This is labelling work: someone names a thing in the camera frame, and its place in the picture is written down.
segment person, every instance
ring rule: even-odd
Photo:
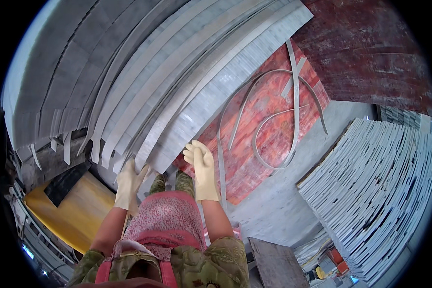
[[[192,178],[184,172],[176,173],[176,191],[165,191],[165,178],[157,173],[139,209],[136,193],[147,167],[137,175],[134,160],[127,162],[117,177],[114,207],[68,286],[248,287],[245,246],[234,237],[219,204],[213,155],[196,140],[186,144],[183,154],[195,169],[195,192]],[[209,247],[197,203],[203,208]],[[128,211],[136,215],[120,239]]]

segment forearm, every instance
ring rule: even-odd
[[[218,201],[202,200],[203,216],[211,243],[225,236],[234,236],[229,218]]]
[[[97,249],[103,252],[104,256],[112,254],[115,243],[120,240],[123,232],[123,225],[128,210],[112,207],[107,213],[101,226],[96,233],[90,249]]]

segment hand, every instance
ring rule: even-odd
[[[115,196],[115,207],[119,207],[128,212],[131,215],[138,213],[138,202],[136,201],[136,193],[144,180],[144,176],[149,169],[149,165],[146,164],[139,174],[134,171],[134,159],[131,158],[126,164],[123,170],[117,176],[117,195]]]
[[[219,201],[221,196],[216,188],[215,164],[211,151],[203,143],[192,140],[183,151],[184,160],[195,169],[195,200]]]

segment red wall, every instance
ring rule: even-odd
[[[384,0],[302,0],[314,15],[292,37],[331,100],[432,116],[429,69],[408,26]]]

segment yellow board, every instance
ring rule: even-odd
[[[113,207],[115,194],[86,172],[56,207],[43,191],[48,184],[32,190],[24,197],[24,203],[52,233],[85,254]]]

